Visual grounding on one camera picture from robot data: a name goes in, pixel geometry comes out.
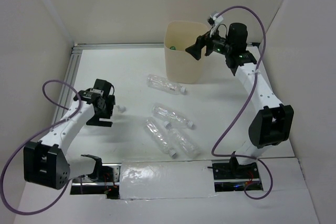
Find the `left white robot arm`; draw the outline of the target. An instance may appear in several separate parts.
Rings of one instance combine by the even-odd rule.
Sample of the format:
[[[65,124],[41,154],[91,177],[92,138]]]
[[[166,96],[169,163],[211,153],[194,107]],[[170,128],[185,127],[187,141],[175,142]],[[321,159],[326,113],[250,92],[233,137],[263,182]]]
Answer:
[[[61,189],[67,181],[86,176],[91,181],[103,177],[102,159],[91,154],[71,154],[68,149],[86,126],[111,127],[116,104],[114,86],[96,79],[92,88],[75,95],[60,123],[38,142],[28,142],[23,150],[24,179],[27,182]]]

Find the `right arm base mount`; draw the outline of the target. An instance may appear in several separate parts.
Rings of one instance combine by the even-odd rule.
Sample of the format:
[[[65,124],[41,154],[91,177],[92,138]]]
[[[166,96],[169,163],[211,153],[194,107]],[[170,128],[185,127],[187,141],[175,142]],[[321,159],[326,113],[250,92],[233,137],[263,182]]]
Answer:
[[[263,190],[256,163],[234,170],[229,161],[212,162],[207,167],[213,173],[215,192]]]

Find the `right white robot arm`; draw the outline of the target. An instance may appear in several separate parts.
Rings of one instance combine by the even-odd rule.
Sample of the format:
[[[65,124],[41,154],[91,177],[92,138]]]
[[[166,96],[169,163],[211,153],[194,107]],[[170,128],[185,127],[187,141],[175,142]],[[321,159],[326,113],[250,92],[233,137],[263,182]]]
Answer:
[[[289,138],[294,115],[292,106],[284,105],[275,96],[259,72],[257,60],[247,50],[247,36],[246,25],[232,23],[225,37],[218,31],[206,32],[185,49],[196,60],[200,60],[202,50],[205,56],[213,52],[224,55],[226,65],[242,83],[255,108],[256,115],[248,128],[249,139],[229,160],[229,172],[235,178],[242,177],[267,149]]]

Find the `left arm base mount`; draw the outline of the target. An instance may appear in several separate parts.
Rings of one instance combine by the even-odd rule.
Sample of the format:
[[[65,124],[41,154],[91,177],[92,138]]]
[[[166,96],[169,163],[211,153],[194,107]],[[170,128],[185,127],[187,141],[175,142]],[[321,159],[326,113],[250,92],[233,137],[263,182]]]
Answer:
[[[105,196],[106,199],[119,199],[121,164],[102,165],[102,172],[97,179],[91,179],[88,176],[73,179],[70,195],[100,195]]]

